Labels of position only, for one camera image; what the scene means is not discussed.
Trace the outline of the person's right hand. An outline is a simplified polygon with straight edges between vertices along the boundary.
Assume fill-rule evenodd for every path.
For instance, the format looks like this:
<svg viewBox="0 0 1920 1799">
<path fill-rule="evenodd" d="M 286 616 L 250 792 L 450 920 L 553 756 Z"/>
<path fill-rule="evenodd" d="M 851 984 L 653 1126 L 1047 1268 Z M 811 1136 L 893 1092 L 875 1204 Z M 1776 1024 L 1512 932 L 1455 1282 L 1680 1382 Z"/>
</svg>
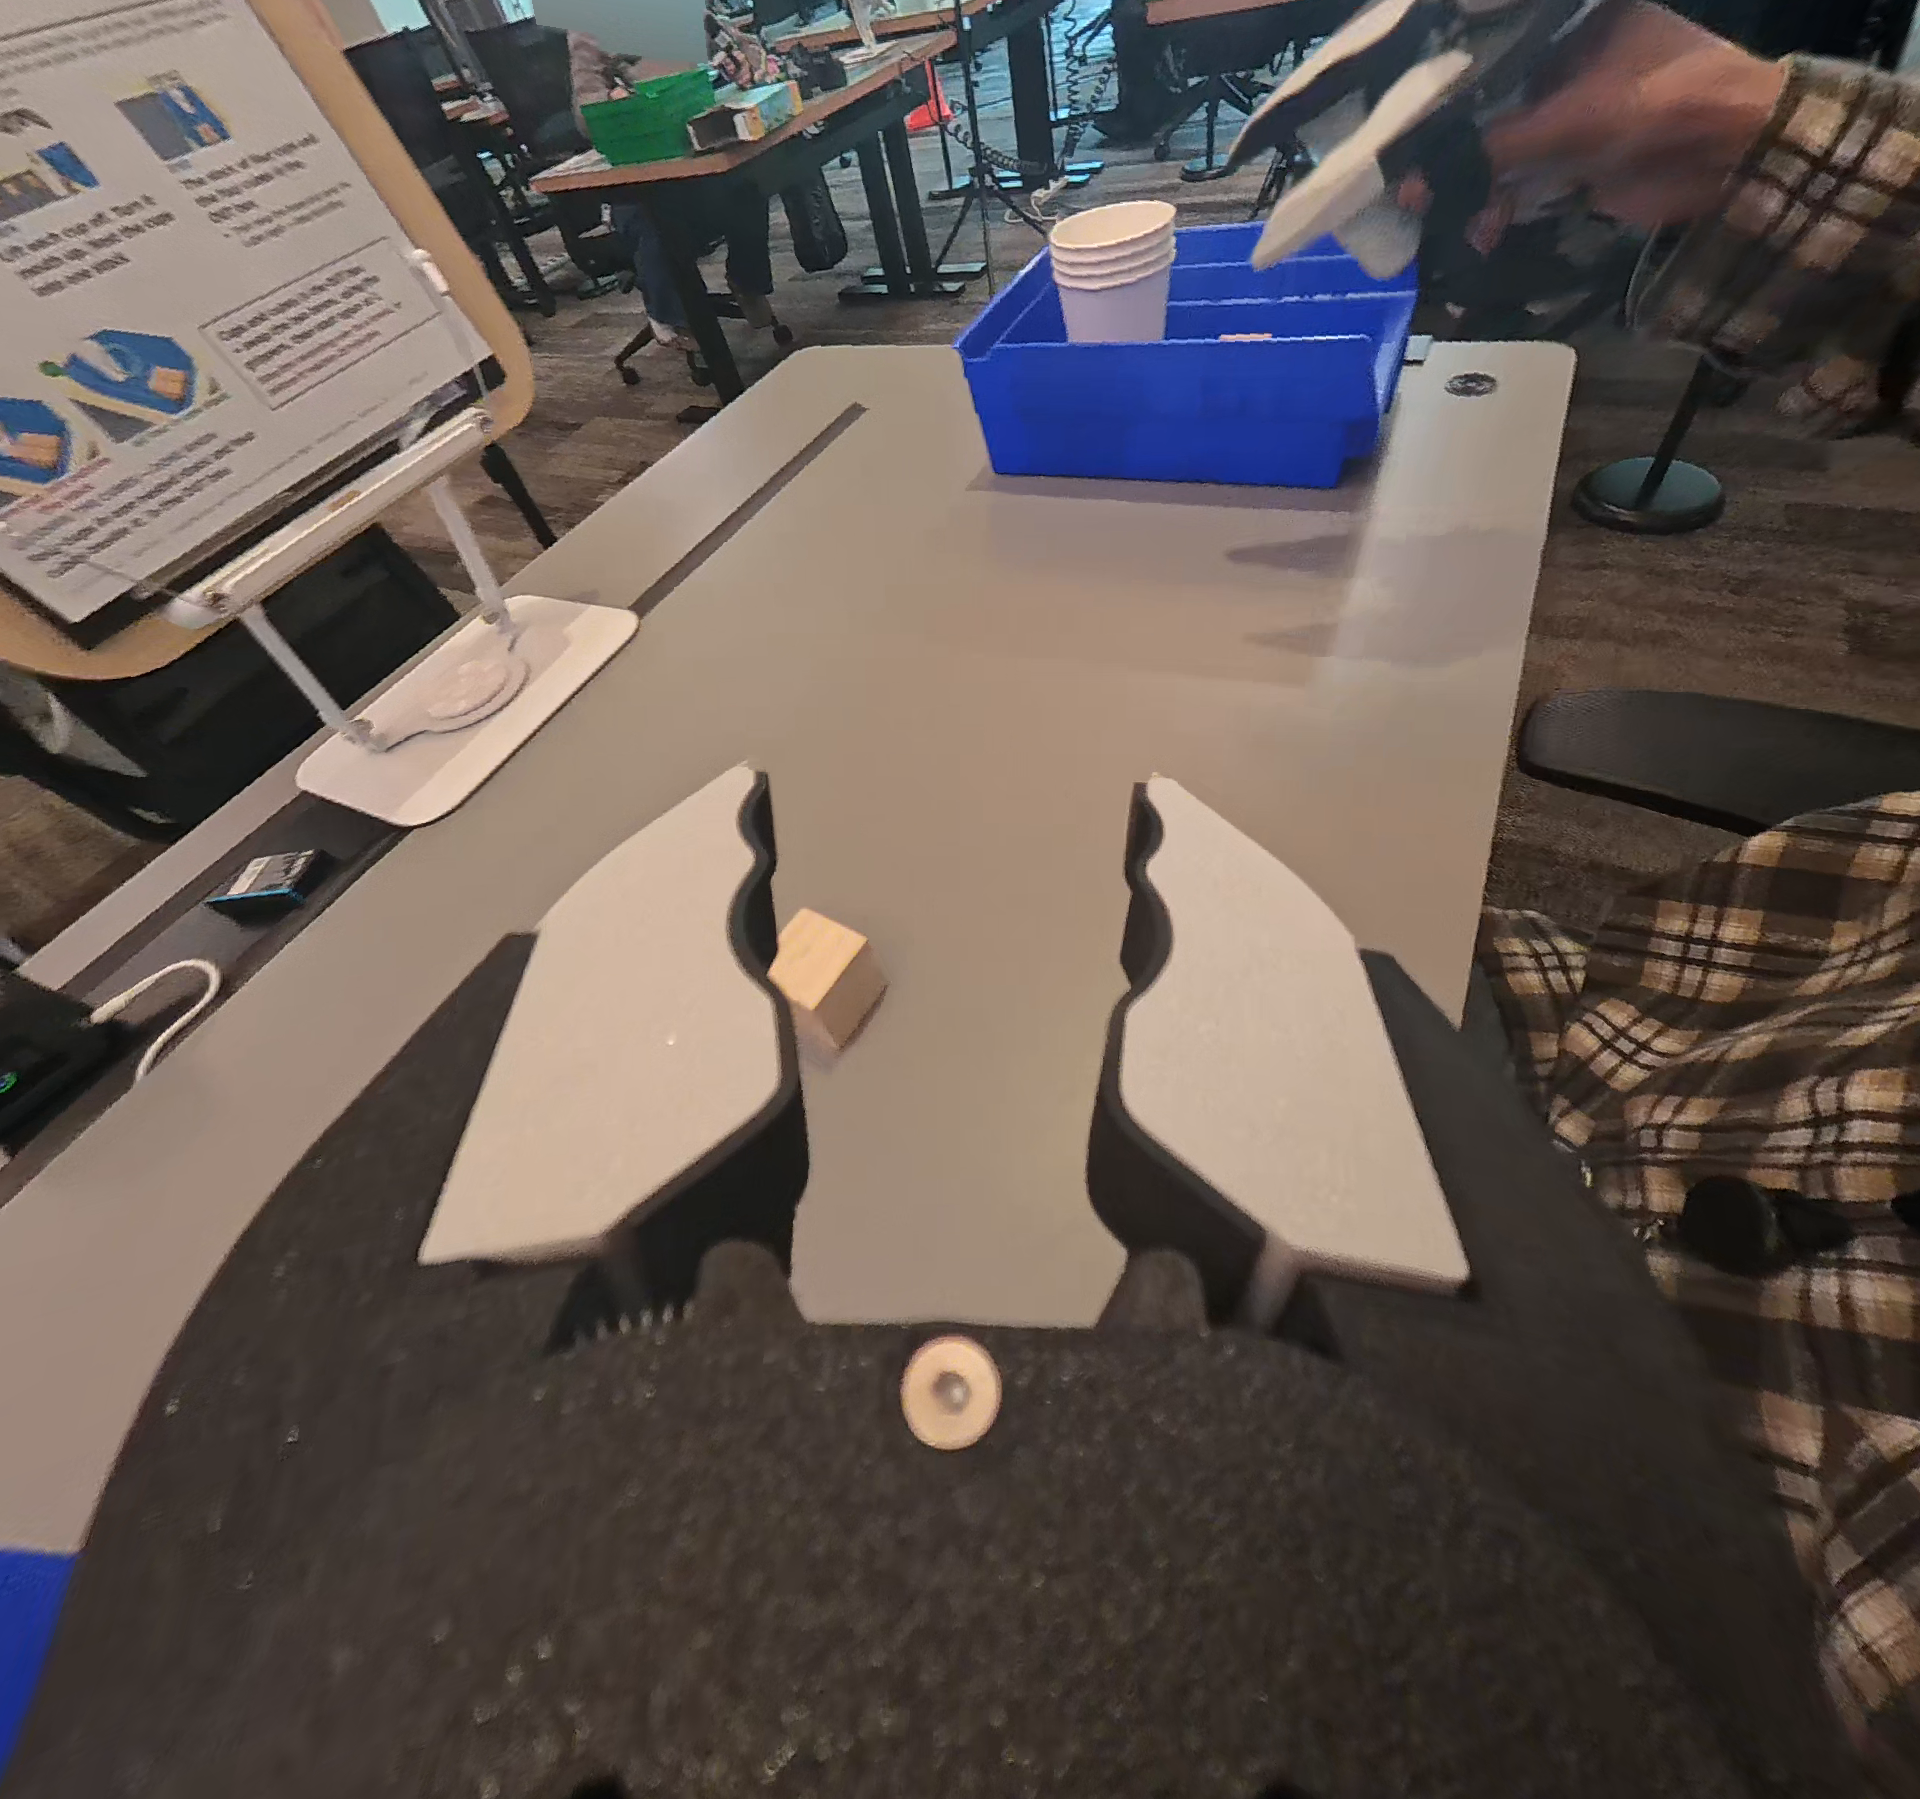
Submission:
<svg viewBox="0 0 1920 1799">
<path fill-rule="evenodd" d="M 1528 107 L 1486 123 L 1494 177 L 1475 243 L 1488 251 L 1538 193 L 1582 193 L 1626 229 L 1688 229 L 1714 213 L 1778 107 L 1766 61 L 1644 0 L 1618 5 Z"/>
</svg>

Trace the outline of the instruction sheet on stand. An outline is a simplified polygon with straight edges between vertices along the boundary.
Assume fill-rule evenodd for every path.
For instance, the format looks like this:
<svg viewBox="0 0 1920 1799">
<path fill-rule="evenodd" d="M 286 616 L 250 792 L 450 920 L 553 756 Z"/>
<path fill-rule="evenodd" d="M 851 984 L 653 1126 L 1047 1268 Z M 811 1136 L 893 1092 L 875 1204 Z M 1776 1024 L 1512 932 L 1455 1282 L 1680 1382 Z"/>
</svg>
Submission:
<svg viewBox="0 0 1920 1799">
<path fill-rule="evenodd" d="M 494 287 L 508 309 L 496 283 L 486 277 L 476 253 L 468 249 L 466 239 L 454 227 L 444 203 L 434 197 L 406 147 L 372 105 L 372 97 L 358 81 L 342 51 L 328 39 L 310 7 L 306 7 L 304 0 L 246 3 L 262 27 L 276 39 L 276 45 L 298 73 L 302 85 L 310 89 L 328 123 L 348 145 L 378 197 L 388 203 L 406 233 L 430 253 L 452 255 L 454 259 L 470 255 L 480 275 Z M 478 460 L 478 456 L 458 464 L 458 468 Z M 342 552 L 350 542 L 336 546 L 318 564 Z M 58 634 L 46 616 L 26 606 L 16 592 L 4 586 L 4 660 L 62 676 L 126 676 L 146 672 L 174 660 L 178 646 L 192 644 L 198 636 L 206 634 L 170 628 L 160 618 L 164 600 L 166 596 L 160 594 L 154 606 L 124 614 L 116 632 L 96 642 L 80 644 Z"/>
</svg>

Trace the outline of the small black device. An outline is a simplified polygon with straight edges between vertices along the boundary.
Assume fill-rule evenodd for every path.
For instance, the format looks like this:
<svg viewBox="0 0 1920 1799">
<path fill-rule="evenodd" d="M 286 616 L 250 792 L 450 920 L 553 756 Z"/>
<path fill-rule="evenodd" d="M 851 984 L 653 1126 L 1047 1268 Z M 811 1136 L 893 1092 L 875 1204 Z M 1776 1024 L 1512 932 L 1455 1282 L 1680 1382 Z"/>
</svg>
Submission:
<svg viewBox="0 0 1920 1799">
<path fill-rule="evenodd" d="M 274 924 L 306 910 L 334 866 L 336 860 L 324 850 L 262 854 L 204 896 L 202 906 L 240 926 Z"/>
</svg>

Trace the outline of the blue plastic bin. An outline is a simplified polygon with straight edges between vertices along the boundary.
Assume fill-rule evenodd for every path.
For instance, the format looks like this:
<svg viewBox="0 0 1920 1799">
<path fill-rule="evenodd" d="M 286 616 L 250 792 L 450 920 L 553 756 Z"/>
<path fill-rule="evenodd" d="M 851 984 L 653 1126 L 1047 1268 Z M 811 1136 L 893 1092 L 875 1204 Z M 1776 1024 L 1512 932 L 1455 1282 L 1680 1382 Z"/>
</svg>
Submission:
<svg viewBox="0 0 1920 1799">
<path fill-rule="evenodd" d="M 2 1550 L 2 1762 L 28 1716 L 78 1556 Z"/>
<path fill-rule="evenodd" d="M 1417 261 L 1371 277 L 1325 237 L 1259 273 L 1259 229 L 1177 233 L 1165 341 L 1071 347 L 1047 257 L 953 345 L 1001 476 L 1335 488 L 1399 393 Z M 1221 345 L 1269 329 L 1267 345 Z"/>
</svg>

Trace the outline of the colourful cardboard box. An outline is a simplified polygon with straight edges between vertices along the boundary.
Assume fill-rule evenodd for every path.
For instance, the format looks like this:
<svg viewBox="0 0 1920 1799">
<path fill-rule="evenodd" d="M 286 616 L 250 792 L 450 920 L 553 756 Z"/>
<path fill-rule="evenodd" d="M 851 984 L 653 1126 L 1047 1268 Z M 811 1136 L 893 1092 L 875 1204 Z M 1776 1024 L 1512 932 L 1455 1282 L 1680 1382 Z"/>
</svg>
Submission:
<svg viewBox="0 0 1920 1799">
<path fill-rule="evenodd" d="M 687 121 L 687 143 L 697 157 L 751 147 L 791 125 L 801 111 L 795 83 L 729 87 L 723 99 Z"/>
</svg>

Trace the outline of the black power bank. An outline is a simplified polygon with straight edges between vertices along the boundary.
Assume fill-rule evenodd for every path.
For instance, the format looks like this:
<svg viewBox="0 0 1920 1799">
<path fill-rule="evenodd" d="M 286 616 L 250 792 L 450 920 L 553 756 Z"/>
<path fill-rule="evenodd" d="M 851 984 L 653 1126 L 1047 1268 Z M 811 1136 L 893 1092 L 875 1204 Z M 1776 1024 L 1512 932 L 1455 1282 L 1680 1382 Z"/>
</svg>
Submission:
<svg viewBox="0 0 1920 1799">
<path fill-rule="evenodd" d="M 2 974 L 2 1154 L 10 1160 L 120 1056 L 124 1034 L 84 1002 Z"/>
</svg>

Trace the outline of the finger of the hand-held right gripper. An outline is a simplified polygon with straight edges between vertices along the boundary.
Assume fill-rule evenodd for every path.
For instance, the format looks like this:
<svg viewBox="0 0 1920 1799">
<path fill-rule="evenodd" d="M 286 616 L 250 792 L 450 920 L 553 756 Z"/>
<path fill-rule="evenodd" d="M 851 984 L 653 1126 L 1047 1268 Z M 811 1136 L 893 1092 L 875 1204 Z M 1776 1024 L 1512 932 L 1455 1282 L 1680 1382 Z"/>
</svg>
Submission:
<svg viewBox="0 0 1920 1799">
<path fill-rule="evenodd" d="M 1305 181 L 1279 197 L 1253 251 L 1255 271 L 1275 269 L 1389 203 L 1387 155 L 1447 107 L 1473 69 L 1471 53 L 1437 55 L 1409 69 Z"/>
<path fill-rule="evenodd" d="M 1457 0 L 1369 0 L 1247 117 L 1231 169 L 1279 151 L 1357 93 L 1379 101 L 1459 29 Z"/>
</svg>

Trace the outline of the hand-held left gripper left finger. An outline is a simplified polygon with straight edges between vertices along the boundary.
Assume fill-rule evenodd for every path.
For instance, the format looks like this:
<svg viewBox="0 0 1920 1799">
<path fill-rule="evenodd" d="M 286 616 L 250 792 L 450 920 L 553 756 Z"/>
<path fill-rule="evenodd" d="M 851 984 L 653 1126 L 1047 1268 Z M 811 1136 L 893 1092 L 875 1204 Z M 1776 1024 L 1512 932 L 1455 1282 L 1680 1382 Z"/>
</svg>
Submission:
<svg viewBox="0 0 1920 1799">
<path fill-rule="evenodd" d="M 799 1104 L 753 932 L 773 866 L 769 782 L 735 764 L 543 914 L 420 1266 L 583 1260 Z"/>
</svg>

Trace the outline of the stack of green bins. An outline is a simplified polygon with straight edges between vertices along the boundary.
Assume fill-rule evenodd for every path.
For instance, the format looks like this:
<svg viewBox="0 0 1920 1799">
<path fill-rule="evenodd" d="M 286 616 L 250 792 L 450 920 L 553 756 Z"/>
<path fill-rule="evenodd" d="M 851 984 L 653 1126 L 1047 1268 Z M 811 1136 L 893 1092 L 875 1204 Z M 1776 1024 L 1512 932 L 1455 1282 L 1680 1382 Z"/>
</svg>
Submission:
<svg viewBox="0 0 1920 1799">
<path fill-rule="evenodd" d="M 581 127 L 593 153 L 617 171 L 681 161 L 695 153 L 691 125 L 715 107 L 707 67 L 623 85 L 581 101 Z"/>
</svg>

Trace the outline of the black stanchion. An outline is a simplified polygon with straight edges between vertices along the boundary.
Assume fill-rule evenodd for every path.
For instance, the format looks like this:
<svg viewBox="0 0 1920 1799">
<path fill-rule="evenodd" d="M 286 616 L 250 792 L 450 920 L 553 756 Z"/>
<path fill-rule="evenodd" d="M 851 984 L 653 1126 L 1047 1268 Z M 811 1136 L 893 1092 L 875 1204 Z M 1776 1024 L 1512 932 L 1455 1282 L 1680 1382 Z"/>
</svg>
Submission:
<svg viewBox="0 0 1920 1799">
<path fill-rule="evenodd" d="M 1716 524 L 1726 512 L 1720 478 L 1682 460 L 1696 416 L 1724 385 L 1710 355 L 1702 355 L 1652 454 L 1586 472 L 1572 488 L 1580 520 L 1618 534 L 1674 538 Z"/>
</svg>

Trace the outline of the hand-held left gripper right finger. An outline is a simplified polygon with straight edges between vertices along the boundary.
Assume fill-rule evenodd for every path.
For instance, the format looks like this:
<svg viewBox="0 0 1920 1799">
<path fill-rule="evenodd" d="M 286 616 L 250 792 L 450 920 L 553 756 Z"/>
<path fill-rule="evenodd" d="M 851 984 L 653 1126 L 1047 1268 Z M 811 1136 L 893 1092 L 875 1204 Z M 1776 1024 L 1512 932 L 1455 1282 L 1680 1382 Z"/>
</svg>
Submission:
<svg viewBox="0 0 1920 1799">
<path fill-rule="evenodd" d="M 1471 1270 L 1355 936 L 1289 866 L 1155 774 L 1129 806 L 1089 1128 L 1093 1212 L 1205 1298 L 1309 1278 L 1453 1298 Z"/>
</svg>

